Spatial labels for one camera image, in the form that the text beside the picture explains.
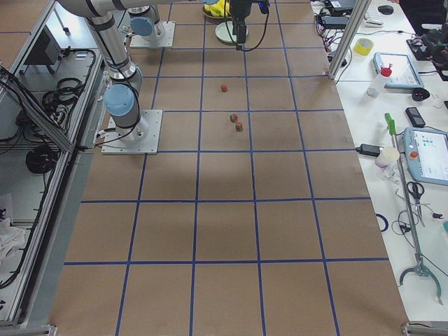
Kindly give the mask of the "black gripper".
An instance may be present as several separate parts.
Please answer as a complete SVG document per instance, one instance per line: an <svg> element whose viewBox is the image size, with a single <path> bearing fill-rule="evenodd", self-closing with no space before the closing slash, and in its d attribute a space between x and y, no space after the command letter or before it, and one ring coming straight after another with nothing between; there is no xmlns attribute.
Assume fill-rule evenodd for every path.
<svg viewBox="0 0 448 336"><path fill-rule="evenodd" d="M230 14L232 20L232 35L236 37L234 42L236 50L243 50L246 42L245 19L251 14L252 1L230 0Z"/></svg>

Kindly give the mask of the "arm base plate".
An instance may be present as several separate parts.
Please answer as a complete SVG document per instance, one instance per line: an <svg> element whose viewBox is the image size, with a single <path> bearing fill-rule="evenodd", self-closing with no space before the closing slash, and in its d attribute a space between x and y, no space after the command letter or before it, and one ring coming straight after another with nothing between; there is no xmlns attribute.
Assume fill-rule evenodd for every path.
<svg viewBox="0 0 448 336"><path fill-rule="evenodd" d="M132 36L131 48L171 48L174 42L176 23L159 21L154 24L147 19L133 19L130 23Z"/></svg>
<svg viewBox="0 0 448 336"><path fill-rule="evenodd" d="M113 132L107 132L101 146L105 155L136 155L158 153L160 130L162 125L162 110L141 110L141 118L130 134L116 127L112 117L109 118L108 127L114 127Z"/></svg>

